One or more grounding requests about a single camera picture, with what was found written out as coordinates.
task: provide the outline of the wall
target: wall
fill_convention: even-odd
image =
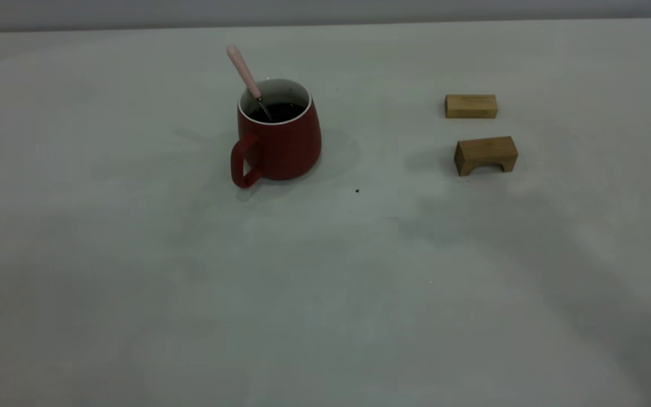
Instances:
[[[0,31],[644,16],[651,0],[0,0]]]

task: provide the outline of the coffee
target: coffee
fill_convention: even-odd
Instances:
[[[297,116],[300,116],[300,113],[305,111],[303,106],[298,106],[297,104],[292,103],[274,103],[268,104],[268,111],[273,116],[273,123],[287,122],[290,119],[295,119]],[[263,111],[263,108],[259,107],[253,111],[253,113],[248,114],[251,119],[269,123],[270,120],[268,115]]]

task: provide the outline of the white table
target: white table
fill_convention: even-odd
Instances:
[[[232,184],[227,44],[309,175]],[[0,405],[651,406],[651,20],[0,34]]]

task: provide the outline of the rectangular wooden block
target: rectangular wooden block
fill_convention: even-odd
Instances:
[[[446,95],[446,117],[495,119],[499,109],[495,95]]]
[[[511,137],[482,138],[458,142],[454,162],[459,175],[464,177],[484,164],[498,164],[504,172],[511,172],[518,156]]]

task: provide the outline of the mug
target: mug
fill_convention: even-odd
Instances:
[[[265,123],[248,114],[260,107],[248,90],[237,104],[240,140],[230,154],[230,173],[240,188],[248,188],[259,178],[291,180],[308,172],[320,156],[320,124],[310,92],[287,79],[258,82],[266,105],[292,103],[305,106],[296,118],[281,123]],[[243,164],[250,172],[243,175]]]

